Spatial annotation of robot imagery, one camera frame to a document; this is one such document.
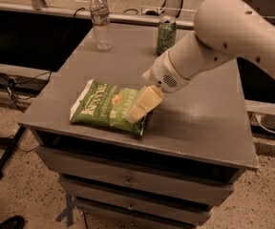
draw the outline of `black panel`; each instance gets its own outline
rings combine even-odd
[[[58,71],[92,28],[89,19],[71,23],[71,17],[0,10],[0,63]]]
[[[275,80],[249,61],[238,58],[244,98],[275,103]]]

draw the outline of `drawer knob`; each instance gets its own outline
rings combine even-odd
[[[127,207],[127,209],[131,210],[131,211],[135,210],[134,204],[132,202],[130,202],[130,205]]]
[[[131,187],[132,186],[132,182],[131,182],[131,179],[130,177],[126,177],[123,181],[124,185],[127,186],[127,187]]]

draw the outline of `white cable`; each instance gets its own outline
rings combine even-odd
[[[262,121],[262,116],[261,116],[261,115],[259,115],[259,114],[254,114],[254,117],[255,117],[256,122],[258,123],[258,125],[259,125],[260,127],[262,127],[264,130],[268,131],[269,133],[275,134],[275,131],[272,131],[272,130],[266,128],[266,127],[261,123],[261,121]]]

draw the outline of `plastic water bottle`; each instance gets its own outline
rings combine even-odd
[[[97,48],[108,51],[112,48],[109,8],[106,0],[91,0],[90,13]]]

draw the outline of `drawer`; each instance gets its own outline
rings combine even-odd
[[[109,206],[97,203],[87,199],[75,198],[74,205],[81,211],[91,215],[97,215],[104,218],[120,220],[129,223],[132,226],[140,226],[143,228],[159,228],[159,229],[188,229],[196,228],[193,225],[177,222],[171,219],[162,219],[159,217],[151,217],[142,213],[130,212],[122,210],[115,206]]]
[[[38,147],[37,153],[49,169],[118,186],[219,206],[232,192],[230,184],[188,177],[140,165],[84,156]]]
[[[106,183],[100,184],[90,180],[61,177],[59,181],[67,194],[112,204],[128,211],[138,211],[194,225],[202,225],[210,218],[210,213],[205,211],[204,205],[201,209],[196,203],[180,199],[139,193],[116,186],[103,186]]]

